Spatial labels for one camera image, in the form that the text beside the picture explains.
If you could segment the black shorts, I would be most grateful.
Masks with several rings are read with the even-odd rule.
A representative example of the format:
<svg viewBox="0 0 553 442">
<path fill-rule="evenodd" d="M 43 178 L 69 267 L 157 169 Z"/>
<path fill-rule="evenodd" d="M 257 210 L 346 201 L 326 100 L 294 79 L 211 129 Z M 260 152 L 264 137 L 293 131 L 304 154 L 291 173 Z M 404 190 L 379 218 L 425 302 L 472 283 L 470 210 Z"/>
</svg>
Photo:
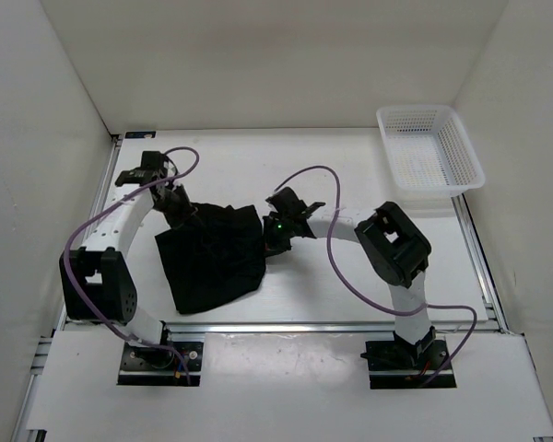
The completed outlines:
<svg viewBox="0 0 553 442">
<path fill-rule="evenodd" d="M 198 204 L 182 227 L 155 236 L 176 310 L 193 315 L 257 290 L 265 242 L 256 208 Z"/>
</svg>

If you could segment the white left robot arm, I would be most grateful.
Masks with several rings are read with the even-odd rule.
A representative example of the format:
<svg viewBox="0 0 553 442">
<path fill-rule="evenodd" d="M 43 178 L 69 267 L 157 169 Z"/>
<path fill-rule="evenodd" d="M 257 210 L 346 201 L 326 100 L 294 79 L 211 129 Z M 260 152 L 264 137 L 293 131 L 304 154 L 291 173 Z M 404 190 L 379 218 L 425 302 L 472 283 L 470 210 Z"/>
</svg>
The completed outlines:
<svg viewBox="0 0 553 442">
<path fill-rule="evenodd" d="M 126 255 L 152 211 L 179 214 L 188 198 L 177 169 L 124 170 L 100 213 L 77 227 L 65 243 L 59 266 L 69 319 L 99 324 L 154 368 L 186 366 L 168 339 L 167 326 L 138 306 Z"/>
</svg>

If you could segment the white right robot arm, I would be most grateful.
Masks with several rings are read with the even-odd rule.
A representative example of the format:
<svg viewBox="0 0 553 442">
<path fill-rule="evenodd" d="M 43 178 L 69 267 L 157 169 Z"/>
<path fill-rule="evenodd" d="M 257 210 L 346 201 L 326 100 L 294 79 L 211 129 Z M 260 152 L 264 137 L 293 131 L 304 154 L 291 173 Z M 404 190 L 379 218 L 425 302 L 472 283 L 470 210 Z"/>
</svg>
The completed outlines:
<svg viewBox="0 0 553 442">
<path fill-rule="evenodd" d="M 363 248 L 390 291 L 396 359 L 405 367 L 420 366 L 436 338 L 424 306 L 431 245 L 402 208 L 386 202 L 376 209 L 332 209 L 323 202 L 280 202 L 275 196 L 266 202 L 270 212 L 263 223 L 269 256 L 290 250 L 296 237 L 341 239 Z"/>
</svg>

